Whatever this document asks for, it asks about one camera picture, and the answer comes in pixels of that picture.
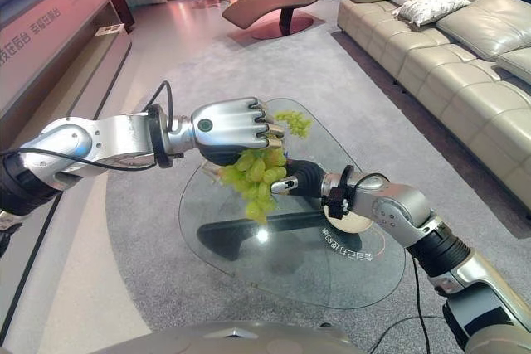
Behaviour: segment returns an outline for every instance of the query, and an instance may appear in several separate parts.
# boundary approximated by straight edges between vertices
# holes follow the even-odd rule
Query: glass tabletop
[[[326,172],[358,166],[301,104],[273,99],[271,114],[300,111],[312,119],[308,138],[287,134],[288,158],[318,163]],[[404,249],[375,224],[360,234],[334,228],[320,200],[275,196],[266,225],[244,216],[245,202],[201,168],[188,182],[179,220],[183,237],[202,260],[259,289],[331,308],[360,308],[387,297],[400,282]]]

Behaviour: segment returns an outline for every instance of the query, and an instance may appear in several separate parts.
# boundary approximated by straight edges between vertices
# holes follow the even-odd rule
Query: brown chaise lounge
[[[253,32],[257,39],[268,39],[300,32],[313,23],[313,19],[296,17],[292,19],[293,10],[305,7],[318,0],[239,0],[228,7],[223,16],[241,29],[247,29],[268,12],[281,9],[277,26],[265,27],[262,32]]]

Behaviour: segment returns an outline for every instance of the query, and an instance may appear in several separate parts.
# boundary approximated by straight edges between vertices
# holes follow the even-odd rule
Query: robotic arm
[[[19,150],[2,153],[0,256],[22,217],[82,177],[108,168],[171,167],[192,148],[211,162],[232,164],[243,149],[280,147],[283,129],[272,122],[255,98],[206,105],[190,118],[171,121],[158,105],[102,120],[59,119]],[[443,313],[466,352],[531,350],[527,304],[452,234],[418,190],[353,167],[329,174],[311,162],[289,161],[288,172],[290,177],[271,186],[273,193],[322,198],[329,215],[339,219],[349,211],[366,216],[418,259],[447,298]]]
[[[352,211],[375,221],[418,260],[446,298],[443,314],[466,352],[531,351],[529,306],[480,253],[452,234],[421,192],[352,166],[333,174],[312,162],[288,162],[290,177],[271,190],[321,198],[337,219]]]
[[[22,148],[2,153],[0,256],[24,216],[82,177],[110,168],[171,167],[192,148],[225,165],[246,148],[279,148],[282,137],[282,128],[252,97],[205,105],[172,121],[159,105],[102,120],[58,119]]]

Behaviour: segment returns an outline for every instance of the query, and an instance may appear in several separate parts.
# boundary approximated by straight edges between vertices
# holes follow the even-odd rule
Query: wire
[[[112,166],[112,165],[107,165],[105,163],[87,161],[86,159],[79,158],[79,157],[76,157],[74,155],[69,155],[69,154],[66,154],[66,153],[56,153],[55,151],[49,151],[47,149],[40,149],[40,148],[9,149],[7,151],[0,152],[0,157],[6,157],[7,155],[13,155],[13,154],[16,154],[16,153],[42,153],[42,154],[45,154],[45,155],[52,155],[54,157],[70,159],[71,161],[76,161],[76,162],[79,162],[79,163],[85,163],[85,164],[91,165],[91,166],[102,167],[104,169],[118,170],[118,171],[121,171],[121,172],[142,172],[144,170],[148,170],[148,169],[150,169],[152,167],[157,166],[157,163],[152,163],[151,165],[142,166],[142,167]]]
[[[437,316],[437,315],[424,315],[423,316],[424,318],[432,318],[432,319],[444,319],[444,317],[440,317],[440,316]],[[403,318],[401,320],[398,320],[396,321],[393,325],[391,325],[390,327],[388,327],[385,331],[383,331],[383,333],[380,335],[380,337],[375,341],[375,343],[368,349],[369,351],[369,354],[373,354],[376,349],[378,348],[378,346],[380,345],[380,343],[382,342],[383,338],[388,334],[388,332],[393,329],[396,325],[399,325],[401,324],[402,322],[405,322],[405,321],[409,321],[410,319],[417,319],[419,318],[418,315],[414,315],[412,317],[406,317],[406,318]]]
[[[142,108],[142,112],[148,110],[149,106],[157,99],[164,87],[166,87],[166,94],[168,95],[168,131],[171,132],[173,130],[173,95],[172,86],[170,86],[167,80],[163,80],[153,97],[151,97],[151,100]]]
[[[415,261],[415,258],[412,255],[413,260],[413,269],[415,270],[415,288],[417,289],[417,311],[418,311],[418,317],[421,320],[421,326],[422,331],[424,332],[424,339],[426,340],[426,354],[430,354],[430,338],[428,337],[428,332],[426,330],[426,324],[424,323],[424,317],[422,316],[422,310],[421,310],[421,287],[418,284],[418,270],[417,270],[417,262]]]

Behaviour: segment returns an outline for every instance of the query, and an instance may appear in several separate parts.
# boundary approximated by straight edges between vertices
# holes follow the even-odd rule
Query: grape bunch
[[[305,118],[302,112],[281,111],[275,115],[275,119],[286,122],[291,134],[301,138],[308,137],[309,126],[312,124],[312,120]]]
[[[271,184],[286,176],[282,148],[246,149],[234,165],[221,168],[222,182],[231,184],[247,201],[246,217],[261,224],[276,208]]]

